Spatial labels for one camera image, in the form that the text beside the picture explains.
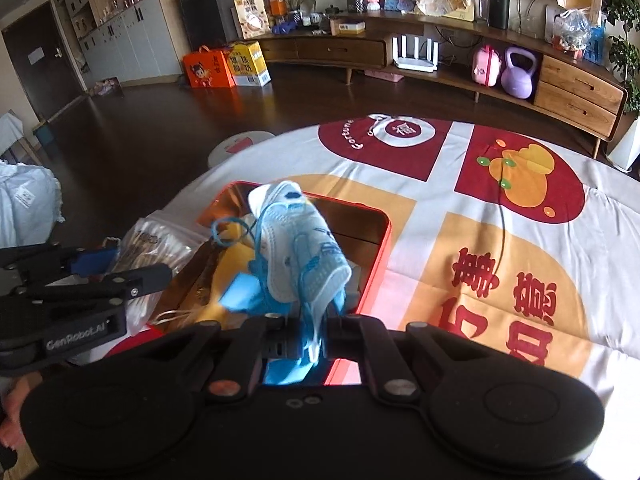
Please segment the person's left hand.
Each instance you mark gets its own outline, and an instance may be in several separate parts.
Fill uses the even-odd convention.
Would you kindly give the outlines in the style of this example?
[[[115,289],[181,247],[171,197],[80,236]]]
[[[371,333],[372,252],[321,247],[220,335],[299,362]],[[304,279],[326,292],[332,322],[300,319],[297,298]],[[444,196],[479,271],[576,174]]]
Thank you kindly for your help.
[[[16,451],[26,443],[20,422],[22,406],[37,386],[42,383],[40,372],[31,372],[18,378],[9,392],[2,399],[2,406],[6,412],[6,418],[1,423],[1,444],[6,448]]]

